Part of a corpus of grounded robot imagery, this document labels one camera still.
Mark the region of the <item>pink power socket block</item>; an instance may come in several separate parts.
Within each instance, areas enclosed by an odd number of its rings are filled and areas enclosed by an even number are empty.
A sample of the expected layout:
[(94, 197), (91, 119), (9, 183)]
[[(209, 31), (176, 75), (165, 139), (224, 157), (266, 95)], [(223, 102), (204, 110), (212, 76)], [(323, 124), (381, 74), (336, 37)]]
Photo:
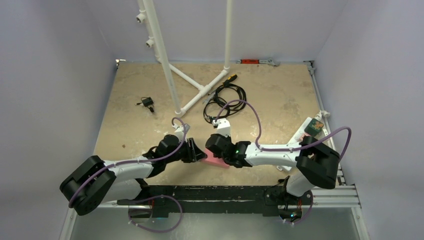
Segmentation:
[(201, 160), (202, 163), (224, 169), (230, 168), (230, 165), (226, 164), (222, 158), (215, 157), (214, 154), (207, 148), (204, 152), (206, 154), (206, 158)]

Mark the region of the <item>black plug adapter with cable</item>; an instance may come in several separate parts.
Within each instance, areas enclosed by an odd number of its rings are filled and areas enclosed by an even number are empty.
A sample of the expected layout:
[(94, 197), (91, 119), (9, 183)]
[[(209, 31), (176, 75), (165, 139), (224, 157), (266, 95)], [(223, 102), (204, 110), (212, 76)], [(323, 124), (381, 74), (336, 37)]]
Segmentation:
[(134, 104), (135, 106), (143, 105), (145, 108), (149, 109), (151, 113), (155, 112), (154, 101), (151, 97), (141, 97), (140, 102)]

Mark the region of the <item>white power strip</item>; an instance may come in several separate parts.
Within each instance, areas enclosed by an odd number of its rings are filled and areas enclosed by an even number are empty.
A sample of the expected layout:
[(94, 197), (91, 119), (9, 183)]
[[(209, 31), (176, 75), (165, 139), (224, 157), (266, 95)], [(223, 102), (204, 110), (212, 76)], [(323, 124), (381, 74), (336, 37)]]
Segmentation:
[(298, 130), (295, 132), (295, 134), (292, 136), (292, 138), (288, 141), (289, 144), (295, 143), (295, 142), (301, 142), (303, 137), (308, 136), (309, 134), (305, 132), (306, 127), (308, 124), (313, 120), (320, 120), (322, 122), (323, 118), (329, 117), (331, 114), (325, 110), (320, 110), (318, 114), (315, 115), (314, 118), (307, 117), (304, 122), (300, 125)]

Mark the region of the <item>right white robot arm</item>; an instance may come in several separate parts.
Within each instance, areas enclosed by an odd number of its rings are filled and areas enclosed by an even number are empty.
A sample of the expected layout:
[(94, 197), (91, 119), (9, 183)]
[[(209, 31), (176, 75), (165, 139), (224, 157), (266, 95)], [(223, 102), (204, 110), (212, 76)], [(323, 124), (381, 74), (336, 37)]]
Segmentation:
[(288, 204), (314, 187), (328, 190), (336, 187), (340, 154), (312, 136), (304, 137), (301, 142), (258, 147), (250, 141), (233, 143), (231, 137), (214, 133), (205, 147), (236, 168), (261, 165), (296, 168), (298, 172), (288, 177), (280, 191), (282, 200)]

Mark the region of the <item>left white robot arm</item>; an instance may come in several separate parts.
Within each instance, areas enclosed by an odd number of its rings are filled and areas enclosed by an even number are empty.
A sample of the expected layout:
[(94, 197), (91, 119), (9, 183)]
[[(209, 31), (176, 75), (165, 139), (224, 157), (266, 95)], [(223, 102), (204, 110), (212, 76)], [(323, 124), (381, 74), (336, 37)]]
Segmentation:
[(59, 190), (69, 208), (80, 216), (109, 201), (132, 200), (142, 205), (149, 199), (146, 179), (164, 172), (170, 163), (190, 164), (206, 158), (192, 137), (180, 140), (168, 134), (138, 158), (109, 161), (90, 156), (60, 184)]

